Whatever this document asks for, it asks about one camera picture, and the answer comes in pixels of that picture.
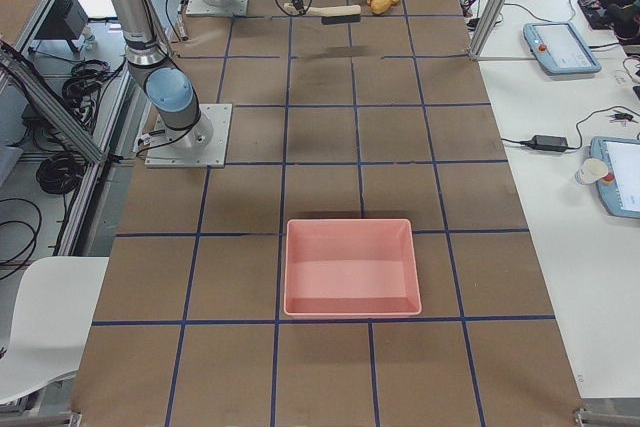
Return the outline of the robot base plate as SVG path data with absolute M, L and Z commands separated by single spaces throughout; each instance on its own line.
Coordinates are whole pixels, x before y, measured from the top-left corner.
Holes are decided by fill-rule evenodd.
M 201 104 L 201 117 L 192 130 L 181 133 L 167 129 L 158 117 L 155 130 L 163 130 L 150 141 L 146 151 L 148 168 L 222 168 L 225 165 L 232 118 L 231 104 Z
M 248 0 L 233 0 L 222 6 L 211 6 L 203 0 L 187 0 L 186 15 L 190 17 L 244 17 Z

